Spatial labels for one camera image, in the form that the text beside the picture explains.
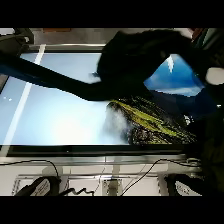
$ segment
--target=black cable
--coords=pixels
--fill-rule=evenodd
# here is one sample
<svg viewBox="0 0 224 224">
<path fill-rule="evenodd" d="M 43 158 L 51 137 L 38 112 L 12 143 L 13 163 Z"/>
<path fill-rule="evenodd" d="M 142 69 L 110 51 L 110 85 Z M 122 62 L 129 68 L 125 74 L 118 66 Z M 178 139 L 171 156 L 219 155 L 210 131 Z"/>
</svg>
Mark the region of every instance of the black cable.
<svg viewBox="0 0 224 224">
<path fill-rule="evenodd" d="M 67 194 L 69 194 L 69 193 L 71 193 L 71 192 L 72 192 L 74 195 L 79 195 L 79 194 L 81 194 L 83 191 L 84 191 L 86 194 L 92 194 L 92 196 L 94 196 L 94 191 L 86 191 L 86 188 L 83 188 L 83 189 L 81 189 L 81 190 L 78 191 L 78 192 L 75 191 L 75 188 L 69 188 L 68 190 L 61 192 L 58 196 L 65 196 L 65 195 L 67 195 Z"/>
<path fill-rule="evenodd" d="M 133 185 L 137 184 L 141 179 L 143 179 L 159 161 L 168 161 L 168 162 L 176 163 L 178 165 L 187 166 L 187 167 L 200 167 L 200 166 L 194 166 L 194 165 L 179 163 L 179 162 L 176 162 L 176 161 L 173 161 L 173 160 L 169 160 L 169 159 L 159 159 L 159 160 L 157 160 L 156 162 L 154 162 L 152 164 L 150 169 L 142 177 L 140 177 L 137 181 L 135 181 L 133 184 L 131 184 L 120 196 L 123 196 Z"/>
<path fill-rule="evenodd" d="M 7 166 L 7 165 L 18 164 L 18 163 L 28 163 L 28 162 L 48 162 L 48 163 L 50 163 L 50 164 L 54 167 L 54 169 L 55 169 L 55 172 L 56 172 L 56 175 L 57 175 L 58 180 L 60 179 L 60 178 L 59 178 L 59 175 L 58 175 L 58 171 L 57 171 L 56 166 L 54 165 L 53 162 L 51 162 L 51 161 L 49 161 L 49 160 L 36 160 L 36 159 L 32 159 L 32 160 L 23 160 L 23 161 L 12 162 L 12 163 L 0 163 L 0 166 Z"/>
</svg>

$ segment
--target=blue water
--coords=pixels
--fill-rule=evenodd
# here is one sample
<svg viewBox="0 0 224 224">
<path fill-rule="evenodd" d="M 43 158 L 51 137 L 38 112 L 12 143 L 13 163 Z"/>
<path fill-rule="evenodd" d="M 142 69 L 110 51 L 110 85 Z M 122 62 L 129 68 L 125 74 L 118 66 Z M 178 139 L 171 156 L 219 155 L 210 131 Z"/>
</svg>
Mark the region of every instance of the blue water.
<svg viewBox="0 0 224 224">
<path fill-rule="evenodd" d="M 169 69 L 168 61 L 164 61 L 155 73 L 145 80 L 145 86 L 149 90 L 164 93 L 184 96 L 197 95 L 204 87 L 203 84 L 179 55 L 171 55 L 171 57 L 173 60 L 172 72 Z"/>
</svg>

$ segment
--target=black wire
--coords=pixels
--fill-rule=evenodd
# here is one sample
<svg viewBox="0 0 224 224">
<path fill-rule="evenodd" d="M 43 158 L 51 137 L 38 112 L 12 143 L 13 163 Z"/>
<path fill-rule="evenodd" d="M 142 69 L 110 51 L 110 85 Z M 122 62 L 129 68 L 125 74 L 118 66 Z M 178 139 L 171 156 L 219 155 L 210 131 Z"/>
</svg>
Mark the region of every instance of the black wire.
<svg viewBox="0 0 224 224">
<path fill-rule="evenodd" d="M 50 164 L 54 167 L 54 169 L 55 169 L 55 172 L 56 172 L 56 175 L 57 175 L 58 180 L 60 179 L 60 178 L 59 178 L 59 175 L 58 175 L 58 171 L 57 171 L 56 166 L 54 165 L 53 162 L 51 162 L 51 161 L 49 161 L 49 160 L 36 160 L 36 159 L 32 159 L 32 160 L 23 160 L 23 161 L 12 162 L 12 163 L 0 163 L 0 166 L 7 166 L 7 165 L 18 164 L 18 163 L 28 163 L 28 162 L 48 162 L 48 163 L 50 163 Z"/>
<path fill-rule="evenodd" d="M 152 164 L 150 169 L 143 176 L 141 176 L 137 181 L 135 181 L 133 184 L 131 184 L 120 196 L 123 196 L 133 185 L 137 184 L 141 179 L 143 179 L 159 161 L 168 161 L 168 162 L 176 163 L 178 165 L 187 166 L 187 167 L 200 167 L 200 166 L 194 166 L 194 165 L 179 163 L 179 162 L 176 162 L 176 161 L 173 161 L 173 160 L 169 160 L 169 159 L 159 159 L 159 160 L 157 160 L 156 162 L 154 162 Z"/>
<path fill-rule="evenodd" d="M 67 195 L 67 194 L 69 194 L 69 193 L 71 193 L 71 192 L 74 192 L 74 191 L 75 191 L 74 188 L 69 188 L 68 190 L 61 192 L 58 196 L 64 196 L 64 195 Z M 83 188 L 83 189 L 81 189 L 81 190 L 78 191 L 78 192 L 75 191 L 75 195 L 79 195 L 79 194 L 81 194 L 83 191 L 84 191 L 86 194 L 92 194 L 92 196 L 94 196 L 94 191 L 86 191 L 86 188 Z"/>
</svg>

